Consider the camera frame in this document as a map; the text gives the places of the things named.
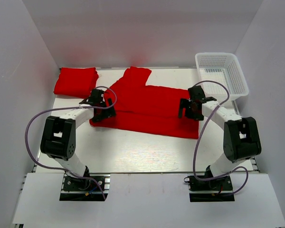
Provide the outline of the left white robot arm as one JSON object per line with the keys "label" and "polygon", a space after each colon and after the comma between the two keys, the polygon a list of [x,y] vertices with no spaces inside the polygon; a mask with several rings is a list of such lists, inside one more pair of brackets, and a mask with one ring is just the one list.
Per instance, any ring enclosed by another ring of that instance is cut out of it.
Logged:
{"label": "left white robot arm", "polygon": [[49,158],[57,161],[65,172],[75,178],[89,177],[89,169],[75,153],[76,129],[91,120],[98,123],[115,117],[114,102],[104,98],[102,86],[92,89],[88,98],[81,101],[85,107],[72,108],[63,116],[49,116],[46,119],[40,150]]}

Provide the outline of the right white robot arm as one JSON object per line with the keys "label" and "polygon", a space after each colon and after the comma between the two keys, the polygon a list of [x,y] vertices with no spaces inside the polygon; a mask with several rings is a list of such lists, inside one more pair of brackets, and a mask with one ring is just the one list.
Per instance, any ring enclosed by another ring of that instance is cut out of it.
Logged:
{"label": "right white robot arm", "polygon": [[207,124],[213,121],[223,130],[223,153],[199,177],[197,181],[212,181],[224,178],[241,168],[241,164],[261,153],[261,142],[257,123],[253,117],[242,117],[229,109],[214,97],[206,97],[200,85],[188,89],[189,99],[182,98],[178,117],[185,116],[194,121],[204,121],[200,136]]}

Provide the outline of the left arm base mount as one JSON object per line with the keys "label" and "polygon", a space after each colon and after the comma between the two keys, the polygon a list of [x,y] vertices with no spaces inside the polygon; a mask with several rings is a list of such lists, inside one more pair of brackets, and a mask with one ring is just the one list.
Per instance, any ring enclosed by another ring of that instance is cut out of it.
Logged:
{"label": "left arm base mount", "polygon": [[97,181],[97,184],[92,180],[84,180],[72,177],[70,175],[64,175],[60,201],[78,201],[78,202],[104,202],[109,193],[110,176],[96,175],[92,176]]}

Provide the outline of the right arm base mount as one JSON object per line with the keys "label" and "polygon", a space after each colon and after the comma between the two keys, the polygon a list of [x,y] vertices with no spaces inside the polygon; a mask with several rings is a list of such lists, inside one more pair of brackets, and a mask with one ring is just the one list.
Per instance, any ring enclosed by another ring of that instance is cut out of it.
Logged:
{"label": "right arm base mount", "polygon": [[194,176],[187,176],[184,182],[189,186],[190,202],[233,202],[233,185],[229,176],[199,181]]}

